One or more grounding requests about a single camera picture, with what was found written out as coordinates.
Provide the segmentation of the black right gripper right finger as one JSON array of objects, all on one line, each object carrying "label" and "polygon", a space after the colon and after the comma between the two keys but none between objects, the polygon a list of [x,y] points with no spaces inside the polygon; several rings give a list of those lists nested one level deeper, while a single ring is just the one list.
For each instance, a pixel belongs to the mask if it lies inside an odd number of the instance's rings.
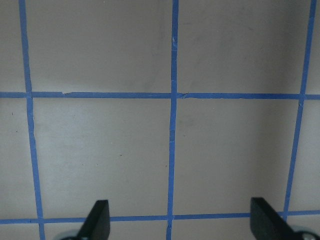
[{"label": "black right gripper right finger", "polygon": [[303,240],[263,197],[250,200],[250,230],[256,240]]}]

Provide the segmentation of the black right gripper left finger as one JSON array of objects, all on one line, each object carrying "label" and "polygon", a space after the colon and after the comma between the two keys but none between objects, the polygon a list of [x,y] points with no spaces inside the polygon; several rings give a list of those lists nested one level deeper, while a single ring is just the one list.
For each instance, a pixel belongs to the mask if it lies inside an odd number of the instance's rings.
[{"label": "black right gripper left finger", "polygon": [[109,202],[108,200],[97,200],[75,236],[75,239],[107,240],[110,236],[110,232]]}]

